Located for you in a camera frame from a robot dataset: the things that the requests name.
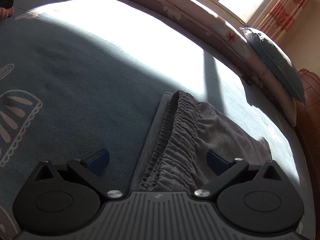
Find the pink cloth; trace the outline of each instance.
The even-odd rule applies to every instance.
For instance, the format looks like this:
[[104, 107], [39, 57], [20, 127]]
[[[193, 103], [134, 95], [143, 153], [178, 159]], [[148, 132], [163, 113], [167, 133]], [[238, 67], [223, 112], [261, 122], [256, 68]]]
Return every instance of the pink cloth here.
[[14, 12], [13, 7], [11, 7], [10, 9], [5, 9], [0, 7], [0, 22], [3, 22], [8, 17], [12, 16], [13, 12]]

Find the blue clip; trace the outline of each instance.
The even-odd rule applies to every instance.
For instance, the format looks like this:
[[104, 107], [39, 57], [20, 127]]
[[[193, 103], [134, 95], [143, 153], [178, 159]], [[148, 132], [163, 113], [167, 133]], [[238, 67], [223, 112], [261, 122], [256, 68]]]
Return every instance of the blue clip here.
[[110, 156], [107, 149], [102, 148], [94, 155], [81, 161], [81, 165], [86, 169], [99, 176], [103, 170], [109, 165]]
[[207, 165], [209, 168], [217, 175], [221, 175], [226, 170], [228, 170], [231, 166], [233, 166], [232, 161], [227, 161], [223, 159], [221, 156], [209, 150], [207, 152]]

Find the fabric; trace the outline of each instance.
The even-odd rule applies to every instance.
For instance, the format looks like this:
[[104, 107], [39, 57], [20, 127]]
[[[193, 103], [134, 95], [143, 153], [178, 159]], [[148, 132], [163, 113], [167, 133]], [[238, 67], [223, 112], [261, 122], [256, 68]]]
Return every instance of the fabric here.
[[267, 35], [254, 28], [242, 28], [244, 36], [292, 97], [306, 103], [303, 85], [289, 57]]
[[134, 171], [134, 174], [132, 176], [132, 181], [130, 185], [130, 190], [137, 191], [140, 180], [145, 172], [145, 169], [148, 165], [148, 162], [151, 158], [153, 149], [156, 146], [157, 139], [160, 134], [161, 125], [164, 119], [164, 115], [167, 110], [168, 103], [172, 97], [171, 93], [166, 92], [159, 103], [156, 115], [153, 119], [152, 125], [150, 127], [150, 130], [148, 132], [148, 136], [146, 138], [146, 141], [144, 143], [143, 149], [141, 151], [141, 155], [137, 164], [137, 167]]
[[0, 7], [0, 22], [3, 22], [8, 17], [12, 16], [13, 12], [14, 12], [13, 7], [10, 9], [5, 9]]
[[228, 22], [195, 0], [130, 0], [165, 17], [214, 47], [251, 79], [284, 112], [292, 126], [296, 123], [294, 100], [253, 50]]
[[240, 157], [255, 165], [272, 159], [265, 138], [255, 140], [209, 103], [175, 92], [139, 190], [191, 194], [216, 177], [206, 163], [209, 149], [221, 157]]
[[258, 30], [279, 44], [309, 0], [279, 0], [259, 24]]
[[0, 135], [0, 206], [15, 225], [12, 203], [39, 160], [63, 164], [105, 147], [102, 177], [127, 193], [162, 95], [183, 90], [268, 141], [305, 204], [302, 234], [314, 238], [312, 187], [294, 129], [212, 46], [128, 0], [14, 3], [14, 17], [0, 26], [0, 111], [17, 124], [0, 115], [10, 135]]
[[13, 0], [0, 0], [0, 7], [10, 9], [13, 6]]

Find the gray ribbed plate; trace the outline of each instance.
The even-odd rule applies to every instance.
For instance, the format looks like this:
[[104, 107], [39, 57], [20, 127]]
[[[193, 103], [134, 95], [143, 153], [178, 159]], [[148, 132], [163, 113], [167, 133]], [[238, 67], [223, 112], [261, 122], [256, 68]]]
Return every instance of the gray ribbed plate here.
[[35, 236], [22, 232], [17, 240], [300, 240], [291, 232], [276, 237], [249, 236], [227, 225], [206, 201], [186, 192], [132, 192], [107, 202], [87, 227], [64, 236]]

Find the wall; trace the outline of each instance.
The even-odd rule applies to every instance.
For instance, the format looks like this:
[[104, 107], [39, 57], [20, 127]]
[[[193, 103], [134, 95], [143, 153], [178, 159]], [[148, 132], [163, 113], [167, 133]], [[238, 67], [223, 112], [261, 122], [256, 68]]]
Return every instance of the wall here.
[[295, 67], [320, 76], [320, 4], [310, 0], [281, 42]]

